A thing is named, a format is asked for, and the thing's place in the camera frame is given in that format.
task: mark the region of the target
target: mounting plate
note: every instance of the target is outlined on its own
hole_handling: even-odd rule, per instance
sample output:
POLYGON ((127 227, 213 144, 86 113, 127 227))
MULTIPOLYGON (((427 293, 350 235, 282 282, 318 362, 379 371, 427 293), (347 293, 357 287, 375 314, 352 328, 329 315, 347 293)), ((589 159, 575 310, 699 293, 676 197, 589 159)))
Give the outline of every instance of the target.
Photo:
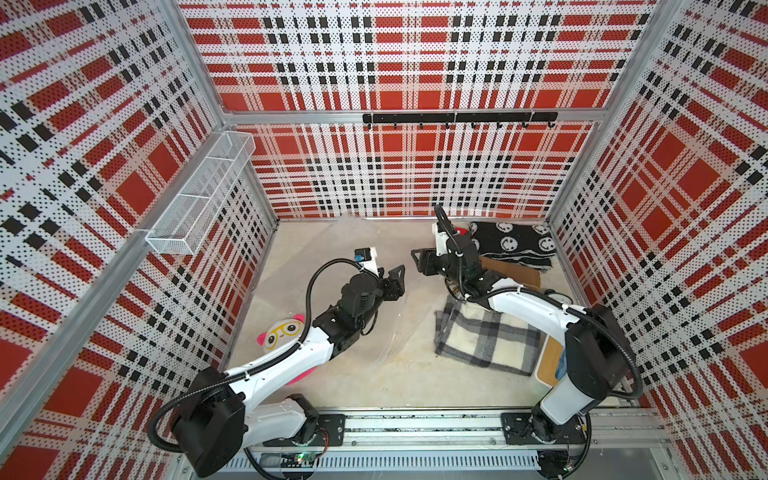
MULTIPOLYGON (((345 415, 320 415, 317 420, 317 426, 321 429, 325 429, 328 432, 328 446, 338 447, 344 442, 344 424, 346 423, 345 415)), ((322 447, 325 446, 326 441, 322 435, 315 435, 315 438, 310 440, 306 446, 309 447, 322 447)), ((289 439, 274 439, 268 440, 263 444, 265 447, 295 447, 293 442, 289 439)))
MULTIPOLYGON (((525 436, 521 436, 528 423, 531 420, 530 413, 502 413, 502 431, 504 432, 504 440, 507 445, 540 445, 541 449, 546 449, 547 445, 540 443, 537 439, 527 433, 525 436)), ((555 441, 556 445, 583 445, 584 436, 579 433, 581 425, 572 418, 563 425, 562 435, 555 441)))

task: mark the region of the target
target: blue cloth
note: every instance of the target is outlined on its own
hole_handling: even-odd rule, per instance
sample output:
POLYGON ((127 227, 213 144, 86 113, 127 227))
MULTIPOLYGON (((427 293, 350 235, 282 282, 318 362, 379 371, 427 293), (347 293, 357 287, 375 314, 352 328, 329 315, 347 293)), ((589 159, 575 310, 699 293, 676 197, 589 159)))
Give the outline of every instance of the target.
POLYGON ((560 362, 558 362, 558 369, 554 371, 554 377, 558 380, 562 380, 565 373, 567 373, 565 368, 565 349, 563 349, 563 354, 560 355, 560 362))

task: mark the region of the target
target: smiley face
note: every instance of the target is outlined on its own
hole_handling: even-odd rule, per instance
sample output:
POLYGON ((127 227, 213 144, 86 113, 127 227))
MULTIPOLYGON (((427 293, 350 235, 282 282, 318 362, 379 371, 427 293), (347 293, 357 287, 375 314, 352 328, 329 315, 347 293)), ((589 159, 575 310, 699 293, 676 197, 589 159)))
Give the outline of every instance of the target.
POLYGON ((285 345, 294 337, 301 333, 303 323, 297 319, 290 319, 285 323, 276 326, 266 333, 264 338, 264 349, 273 350, 278 345, 285 345))

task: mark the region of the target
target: black blanket with smiley faces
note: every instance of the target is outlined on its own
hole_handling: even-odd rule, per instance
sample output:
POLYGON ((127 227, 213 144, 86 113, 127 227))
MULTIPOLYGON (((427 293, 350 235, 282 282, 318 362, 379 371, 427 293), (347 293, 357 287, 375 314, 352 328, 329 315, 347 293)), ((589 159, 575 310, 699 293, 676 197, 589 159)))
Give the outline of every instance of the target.
POLYGON ((495 260, 519 263, 546 272, 552 267, 554 240, 543 225, 472 222, 472 241, 478 252, 495 260))

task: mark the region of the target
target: panda plush toy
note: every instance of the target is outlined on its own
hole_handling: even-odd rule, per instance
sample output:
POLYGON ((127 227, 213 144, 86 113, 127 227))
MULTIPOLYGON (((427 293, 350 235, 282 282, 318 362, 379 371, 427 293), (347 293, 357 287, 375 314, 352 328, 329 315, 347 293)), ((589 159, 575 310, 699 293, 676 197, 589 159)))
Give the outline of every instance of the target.
MULTIPOLYGON (((294 315, 291 319, 275 322, 269 330, 259 335, 257 342, 264 348, 264 353, 266 354, 272 352, 279 346, 285 345, 291 340, 299 338, 299 335, 301 335, 302 330, 305 328, 304 315, 294 315)), ((286 385, 298 382, 312 373, 313 370, 314 368, 307 370, 295 379, 286 383, 286 385)))

